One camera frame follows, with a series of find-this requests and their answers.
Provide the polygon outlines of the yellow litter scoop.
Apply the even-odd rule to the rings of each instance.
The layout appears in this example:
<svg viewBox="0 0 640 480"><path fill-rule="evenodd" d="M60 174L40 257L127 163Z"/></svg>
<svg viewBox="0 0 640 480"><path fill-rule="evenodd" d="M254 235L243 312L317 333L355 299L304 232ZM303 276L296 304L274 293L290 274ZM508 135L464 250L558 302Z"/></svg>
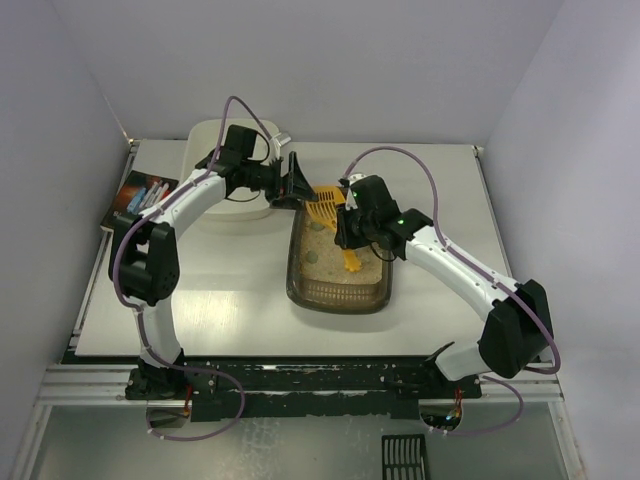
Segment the yellow litter scoop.
<svg viewBox="0 0 640 480"><path fill-rule="evenodd" d="M314 188L315 201L306 201L305 208L311 219L337 233L337 207L345 203L345 197L337 186L317 186ZM351 249L342 250L344 268L348 272L359 272L362 268L356 253Z"/></svg>

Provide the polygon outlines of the white plastic bin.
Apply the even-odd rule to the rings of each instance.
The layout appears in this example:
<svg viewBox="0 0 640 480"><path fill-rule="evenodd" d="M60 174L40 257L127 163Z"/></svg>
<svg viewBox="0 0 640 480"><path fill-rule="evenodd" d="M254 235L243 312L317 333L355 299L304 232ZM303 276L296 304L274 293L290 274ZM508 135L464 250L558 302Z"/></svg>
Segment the white plastic bin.
<svg viewBox="0 0 640 480"><path fill-rule="evenodd" d="M264 159L267 155L267 141L272 140L280 134L279 128L271 121L262 120L266 127L265 134L257 123L251 119L231 118L226 122L225 130L227 131L232 124L249 127L260 132L266 137L256 139L254 147L254 155L252 160ZM184 181L194 170L195 165L204 159L216 146L219 130L221 126L220 120L206 120L196 124L187 139L186 149L183 157L182 173L180 181ZM207 222L241 222L259 220L267 217L271 213L268 202L264 199L264 195L258 192L251 192L247 188L236 190L230 200L223 200L217 205L209 208L198 220L203 224Z"/></svg>

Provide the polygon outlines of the dark brown litter box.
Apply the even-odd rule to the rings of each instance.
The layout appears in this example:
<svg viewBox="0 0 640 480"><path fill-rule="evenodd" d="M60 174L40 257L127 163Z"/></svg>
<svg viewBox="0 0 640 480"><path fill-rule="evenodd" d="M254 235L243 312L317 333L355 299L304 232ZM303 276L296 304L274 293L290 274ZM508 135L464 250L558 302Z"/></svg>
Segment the dark brown litter box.
<svg viewBox="0 0 640 480"><path fill-rule="evenodd" d="M393 264L380 260L370 248L363 248L355 251L361 270L348 272L342 250L334 243L334 233L326 227L313 231L312 223L306 211L295 213L286 278L290 300L303 308L331 314L361 315L382 310L391 298ZM318 255L317 263L305 261L309 251Z"/></svg>

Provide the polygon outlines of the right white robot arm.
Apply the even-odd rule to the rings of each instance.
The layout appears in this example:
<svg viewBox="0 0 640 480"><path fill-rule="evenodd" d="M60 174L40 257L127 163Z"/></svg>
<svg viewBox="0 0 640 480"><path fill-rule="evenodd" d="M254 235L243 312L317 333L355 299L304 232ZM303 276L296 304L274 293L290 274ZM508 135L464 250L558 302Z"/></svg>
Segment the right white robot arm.
<svg viewBox="0 0 640 480"><path fill-rule="evenodd" d="M542 285L489 269L442 235L434 218L416 209L401 211L381 177L355 174L340 184L346 201L337 208L339 247L376 245L391 259L422 268L483 321L478 340L450 341L435 353L441 377L454 381L493 372L512 378L550 347L553 332Z"/></svg>

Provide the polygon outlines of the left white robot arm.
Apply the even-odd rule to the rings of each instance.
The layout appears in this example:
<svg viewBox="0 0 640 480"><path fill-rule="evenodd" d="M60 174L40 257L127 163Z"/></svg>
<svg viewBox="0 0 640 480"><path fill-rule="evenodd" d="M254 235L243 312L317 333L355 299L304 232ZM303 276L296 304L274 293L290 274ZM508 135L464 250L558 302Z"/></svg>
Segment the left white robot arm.
<svg viewBox="0 0 640 480"><path fill-rule="evenodd" d="M294 209L317 196L296 152L260 162L254 159L258 133L233 124L189 176L158 204L123 214L114 224L109 278L119 302L134 313L141 361L154 368L180 369L171 296L180 278L178 241L211 207L238 189L263 194L273 208Z"/></svg>

